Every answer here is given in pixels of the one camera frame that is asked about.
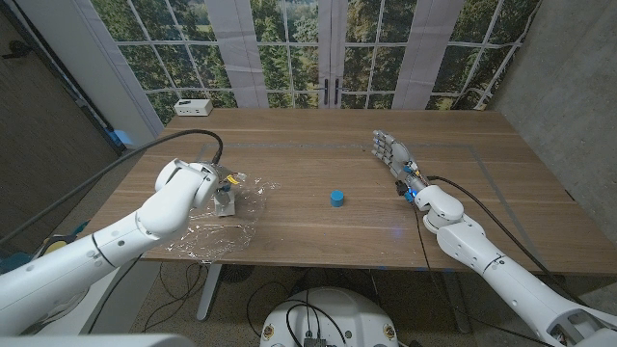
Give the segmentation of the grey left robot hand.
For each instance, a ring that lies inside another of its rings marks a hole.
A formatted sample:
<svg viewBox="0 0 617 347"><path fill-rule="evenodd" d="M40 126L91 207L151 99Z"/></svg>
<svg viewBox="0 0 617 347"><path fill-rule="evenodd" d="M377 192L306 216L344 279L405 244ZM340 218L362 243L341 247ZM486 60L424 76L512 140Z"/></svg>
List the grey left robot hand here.
<svg viewBox="0 0 617 347"><path fill-rule="evenodd" d="M230 170L219 164L210 162L202 162L202 164L211 173L216 175L213 183L213 197L221 193L229 192L232 186L243 183L247 179L247 175L245 173Z"/></svg>

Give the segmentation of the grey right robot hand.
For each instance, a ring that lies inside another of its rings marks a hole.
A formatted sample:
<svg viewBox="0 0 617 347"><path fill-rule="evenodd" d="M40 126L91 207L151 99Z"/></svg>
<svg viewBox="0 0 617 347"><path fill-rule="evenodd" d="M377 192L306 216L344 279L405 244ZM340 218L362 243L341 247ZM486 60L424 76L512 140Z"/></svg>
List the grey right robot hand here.
<svg viewBox="0 0 617 347"><path fill-rule="evenodd" d="M374 130L371 153L383 161L397 181L403 182L410 193L420 192L429 186L427 179L404 144L383 130Z"/></svg>

